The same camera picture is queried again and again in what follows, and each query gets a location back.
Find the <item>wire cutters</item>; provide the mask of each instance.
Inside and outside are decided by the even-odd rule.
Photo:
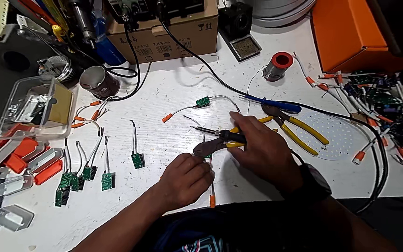
[[[308,133],[310,133],[312,136],[314,136],[316,139],[318,139],[322,144],[326,145],[329,144],[329,141],[318,131],[314,130],[311,128],[309,125],[301,122],[300,120],[291,117],[284,112],[282,112],[280,109],[274,106],[268,106],[268,105],[261,105],[262,110],[269,116],[273,116],[274,120],[279,124],[281,129],[292,139],[297,145],[299,145],[301,148],[305,149],[307,152],[314,156],[318,156],[318,152],[316,152],[314,149],[312,149],[310,146],[306,145],[303,141],[301,141],[294,133],[291,131],[285,124],[285,121],[289,121],[296,126],[300,127],[301,129],[304,129]]]
[[[266,123],[266,122],[273,120],[273,118],[274,118],[273,116],[269,116],[269,117],[259,119],[259,121],[261,123]],[[236,128],[231,129],[230,132],[238,133],[239,129],[236,127]],[[240,146],[245,145],[244,143],[238,143],[238,142],[230,142],[230,143],[225,143],[225,142],[227,142],[226,139],[219,137],[219,138],[216,138],[211,141],[199,143],[193,149],[193,153],[197,157],[206,157],[221,149],[231,148],[231,147],[240,147]]]

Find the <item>solder wire spool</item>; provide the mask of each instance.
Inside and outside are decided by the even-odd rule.
[[[275,82],[284,77],[284,74],[293,64],[293,57],[287,52],[278,52],[273,55],[267,67],[262,70],[262,77],[269,82]]]

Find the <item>white work surface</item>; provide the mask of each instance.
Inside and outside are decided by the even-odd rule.
[[[253,26],[251,34],[261,45],[260,55],[238,63],[226,43],[218,36],[216,55],[203,55],[221,79],[232,87],[247,91],[250,79],[262,66],[270,61],[273,54],[279,51],[293,52],[300,57],[308,75],[317,77],[321,73],[310,21],[280,29],[267,29]],[[148,64],[141,64],[141,77],[144,76]],[[98,151],[95,165],[98,171],[94,181],[86,181],[83,191],[70,192],[68,204],[61,208],[54,207],[55,190],[59,183],[59,175],[55,175],[41,186],[8,196],[3,206],[18,204],[35,213],[29,228],[11,232],[0,229],[0,252],[24,251],[69,251],[94,229],[101,226],[121,209],[132,203],[148,188],[159,181],[166,166],[180,153],[192,153],[192,149],[202,141],[202,135],[190,128],[195,124],[183,117],[192,117],[202,126],[210,129],[231,129],[232,121],[228,112],[234,106],[224,99],[214,100],[210,107],[187,109],[177,113],[166,123],[161,119],[182,107],[191,106],[205,96],[227,95],[239,106],[243,114],[247,114],[248,101],[226,89],[212,76],[207,67],[194,57],[154,62],[150,73],[140,91],[133,97],[107,105],[109,112],[98,120],[105,127],[105,135],[109,138],[109,158],[111,172],[116,172],[116,187],[101,191],[101,174],[104,159],[103,145]],[[121,92],[131,92],[136,78],[122,80]],[[312,89],[295,61],[283,79],[269,83],[260,72],[249,87],[249,93],[272,100],[287,100],[315,106],[327,111],[346,115],[346,111],[332,96],[319,88]],[[79,88],[76,107],[88,105],[95,101],[93,96]],[[88,108],[81,115],[90,118],[95,107]],[[303,109],[297,115],[312,113]],[[251,103],[249,114],[257,118],[266,117],[259,104]],[[131,159],[132,124],[137,127],[139,153],[144,154],[146,167],[134,169]],[[288,126],[296,133],[296,127]],[[267,123],[270,128],[279,128],[276,122]],[[354,153],[339,161],[327,161],[313,157],[298,147],[287,135],[281,132],[288,146],[305,160],[315,166],[326,178],[332,188],[334,197],[353,198],[368,197],[374,184],[374,162],[369,152],[361,165],[351,162]],[[353,135],[352,143],[358,149],[365,145],[362,135]],[[206,135],[207,140],[214,136]],[[78,167],[79,159],[75,141],[80,141],[87,155],[97,141],[97,130],[92,125],[73,129],[69,135],[70,153],[73,169]],[[64,141],[52,141],[52,147],[63,147]],[[382,196],[403,196],[403,166],[389,158],[389,177]],[[266,182],[254,177],[246,170],[234,165],[232,156],[226,149],[213,155],[213,170],[216,172],[215,193],[217,205],[233,202],[258,200],[280,200],[281,196]],[[209,192],[200,199],[178,211],[209,207]]]

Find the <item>yellow plastic handle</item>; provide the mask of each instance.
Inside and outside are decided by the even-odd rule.
[[[261,123],[267,123],[267,122],[270,122],[271,120],[273,120],[273,117],[272,117],[272,116],[259,119],[259,121],[260,121]],[[237,127],[235,127],[234,129],[231,129],[230,132],[232,132],[232,133],[238,133],[238,132],[239,132],[239,129],[238,129]]]
[[[318,156],[318,152],[316,152],[314,149],[309,147],[307,144],[305,144],[303,141],[301,141],[288,127],[287,125],[283,124],[281,126],[283,131],[290,137],[297,145],[299,145],[301,148],[305,149],[307,152],[314,156]]]
[[[244,143],[238,143],[238,142],[231,142],[231,143],[226,143],[227,148],[232,148],[232,147],[240,147],[240,146],[245,146]]]
[[[329,141],[323,135],[321,135],[318,131],[314,130],[309,125],[301,122],[300,120],[294,117],[290,117],[289,121],[295,124],[296,126],[299,126],[301,129],[305,129],[308,133],[312,134],[312,136],[318,139],[322,144],[329,144]]]

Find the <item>human hand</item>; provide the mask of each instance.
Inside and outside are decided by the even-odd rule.
[[[179,209],[195,203],[214,180],[211,166],[201,157],[189,153],[178,155],[154,185],[163,211]]]
[[[244,117],[237,112],[230,115],[247,140],[244,151],[228,148],[232,156],[279,191],[290,193],[301,187],[301,172],[284,138],[254,116]]]

